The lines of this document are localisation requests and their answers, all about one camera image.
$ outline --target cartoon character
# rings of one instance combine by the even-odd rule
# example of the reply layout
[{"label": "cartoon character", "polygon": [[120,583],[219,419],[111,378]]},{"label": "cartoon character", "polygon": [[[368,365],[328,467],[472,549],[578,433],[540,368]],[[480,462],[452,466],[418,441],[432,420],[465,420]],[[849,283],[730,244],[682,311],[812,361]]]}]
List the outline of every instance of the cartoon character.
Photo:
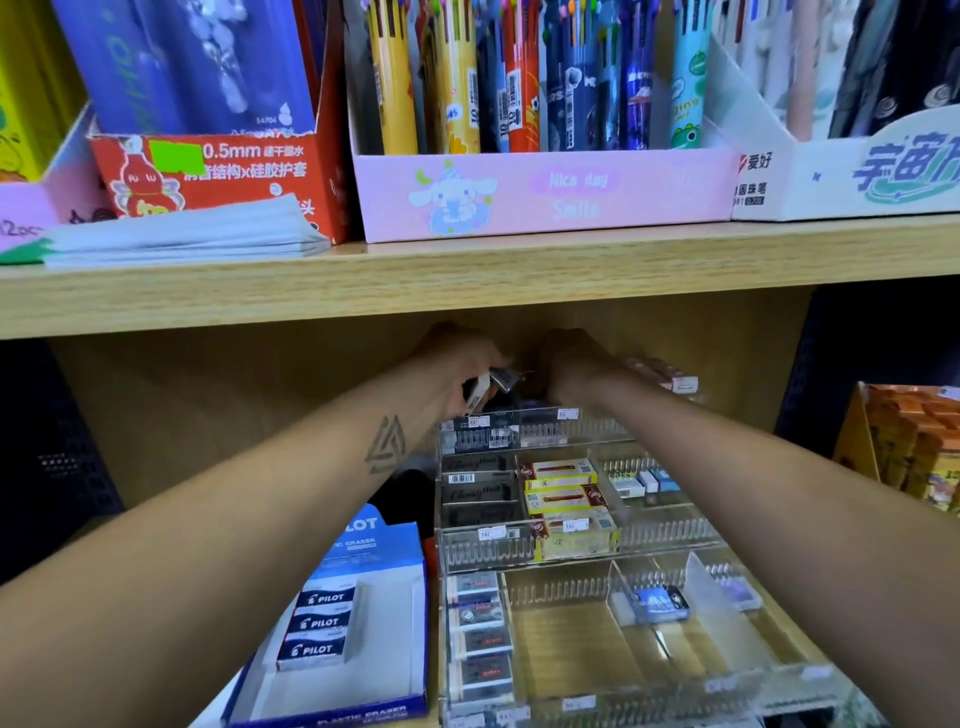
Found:
[{"label": "cartoon character", "polygon": [[687,124],[675,129],[670,139],[670,149],[697,149],[700,147],[700,125]]},{"label": "cartoon character", "polygon": [[121,146],[125,159],[120,180],[109,185],[118,209],[125,215],[142,217],[176,212],[186,206],[180,182],[164,178],[143,153],[143,137],[128,137]]},{"label": "cartoon character", "polygon": [[[496,191],[496,180],[469,180],[461,177],[448,161],[440,179],[434,182],[418,170],[417,182],[430,184],[427,189],[410,193],[410,204],[423,207],[433,203],[430,229],[439,235],[463,235],[482,228],[490,220],[490,195]],[[477,200],[477,194],[483,195]]]}]

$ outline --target blue eraser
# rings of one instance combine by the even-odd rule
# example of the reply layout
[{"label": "blue eraser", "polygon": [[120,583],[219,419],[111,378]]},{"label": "blue eraser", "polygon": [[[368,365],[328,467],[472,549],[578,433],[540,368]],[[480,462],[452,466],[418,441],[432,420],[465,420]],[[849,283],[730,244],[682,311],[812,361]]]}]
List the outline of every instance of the blue eraser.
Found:
[{"label": "blue eraser", "polygon": [[644,587],[636,590],[636,597],[654,624],[690,618],[690,605],[677,587]]}]

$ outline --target pink display box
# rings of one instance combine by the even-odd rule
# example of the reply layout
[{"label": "pink display box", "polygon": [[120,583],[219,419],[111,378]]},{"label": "pink display box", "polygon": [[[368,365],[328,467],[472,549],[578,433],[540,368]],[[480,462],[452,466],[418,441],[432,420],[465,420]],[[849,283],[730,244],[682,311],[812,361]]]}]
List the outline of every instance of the pink display box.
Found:
[{"label": "pink display box", "polygon": [[355,137],[369,243],[730,220],[739,162],[730,147],[385,157]]},{"label": "pink display box", "polygon": [[87,105],[43,180],[0,184],[0,253],[37,240],[56,225],[116,217],[84,135],[92,117]]}]

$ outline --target wooden shelf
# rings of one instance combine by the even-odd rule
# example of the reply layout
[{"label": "wooden shelf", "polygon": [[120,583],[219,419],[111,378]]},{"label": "wooden shelf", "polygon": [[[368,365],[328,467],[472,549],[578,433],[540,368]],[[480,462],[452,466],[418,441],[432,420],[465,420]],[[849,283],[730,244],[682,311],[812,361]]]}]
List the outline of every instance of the wooden shelf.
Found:
[{"label": "wooden shelf", "polygon": [[960,273],[960,215],[350,244],[313,258],[0,270],[0,338]]}]

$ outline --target tattoo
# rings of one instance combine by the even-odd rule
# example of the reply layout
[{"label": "tattoo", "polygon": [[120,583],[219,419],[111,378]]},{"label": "tattoo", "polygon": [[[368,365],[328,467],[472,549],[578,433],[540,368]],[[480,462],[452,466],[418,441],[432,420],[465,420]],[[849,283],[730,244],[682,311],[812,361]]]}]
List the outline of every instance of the tattoo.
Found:
[{"label": "tattoo", "polygon": [[367,458],[364,460],[365,463],[371,464],[370,474],[392,473],[405,454],[407,454],[407,440],[403,436],[400,418],[394,415],[394,420],[391,422],[389,417],[384,417],[370,449],[367,450]]}]

